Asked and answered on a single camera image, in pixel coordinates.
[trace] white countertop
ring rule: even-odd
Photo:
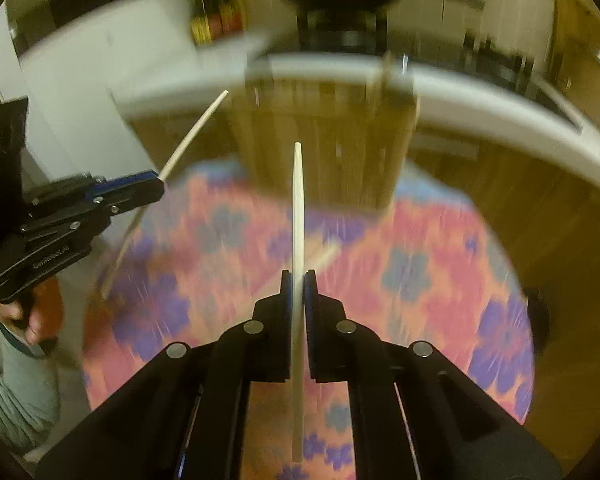
[[[206,106],[225,88],[244,82],[249,60],[264,51],[272,35],[250,32],[217,46],[192,46],[110,86],[116,105],[128,119]],[[333,77],[368,81],[381,61],[346,54],[278,54],[269,67],[277,76]],[[557,164],[600,188],[600,131],[559,92],[540,78],[536,83],[582,128],[540,105],[470,76],[415,63],[396,63],[392,83],[413,88],[420,97],[420,121],[518,148]]]

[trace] round table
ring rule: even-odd
[[[305,225],[321,294],[385,341],[433,343],[525,420],[534,380],[526,299],[464,194],[409,168],[382,214],[309,209]],[[109,301],[87,310],[91,407],[168,343],[206,344],[249,319],[256,300],[279,291],[290,256],[288,203],[256,193],[235,161],[192,168],[142,221]],[[290,462],[288,386],[252,385],[243,478],[354,478],[346,384],[305,383],[301,465]]]

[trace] sleeve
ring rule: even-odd
[[[15,349],[0,331],[0,437],[22,455],[40,446],[58,421],[58,370],[52,358]]]

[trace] gas stove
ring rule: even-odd
[[[389,30],[386,35],[386,50],[409,62],[435,66],[444,70],[462,73],[504,88],[549,110],[567,122],[576,133],[580,127],[531,79],[534,59],[519,52],[505,53],[494,46],[491,38],[478,41],[470,32],[465,34],[462,44],[443,38],[421,34]],[[386,50],[378,52],[372,48],[360,47],[355,42],[325,42],[315,39],[300,41],[298,33],[282,38],[274,44],[266,55],[289,52],[344,52],[383,56]]]

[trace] metal bolt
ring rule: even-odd
[[[336,330],[341,334],[353,334],[356,331],[356,324],[350,319],[343,319],[336,324]]]
[[[429,357],[433,354],[433,346],[426,341],[418,341],[413,345],[413,353],[419,357]]]
[[[187,347],[183,343],[172,343],[167,347],[167,355],[171,359],[180,359],[187,353]]]
[[[242,328],[247,334],[259,334],[264,330],[264,323],[257,319],[248,320]]]

